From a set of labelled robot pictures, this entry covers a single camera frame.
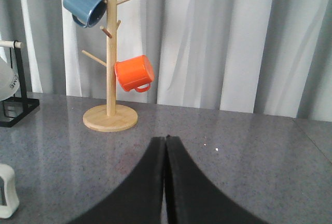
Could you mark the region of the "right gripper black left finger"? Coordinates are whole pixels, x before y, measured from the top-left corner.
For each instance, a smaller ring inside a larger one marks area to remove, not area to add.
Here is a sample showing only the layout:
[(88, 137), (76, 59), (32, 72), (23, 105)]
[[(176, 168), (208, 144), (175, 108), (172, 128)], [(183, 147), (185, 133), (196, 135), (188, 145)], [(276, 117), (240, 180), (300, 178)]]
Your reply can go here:
[(126, 179), (70, 223), (161, 223), (165, 149), (165, 138), (153, 137)]

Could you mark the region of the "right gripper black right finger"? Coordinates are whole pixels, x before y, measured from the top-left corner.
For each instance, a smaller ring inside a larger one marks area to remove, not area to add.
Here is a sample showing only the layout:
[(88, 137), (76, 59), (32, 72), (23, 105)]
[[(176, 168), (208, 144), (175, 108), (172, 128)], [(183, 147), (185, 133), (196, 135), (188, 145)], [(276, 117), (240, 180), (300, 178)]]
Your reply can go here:
[(179, 137), (168, 135), (165, 141), (164, 188), (169, 223), (264, 223), (204, 175)]

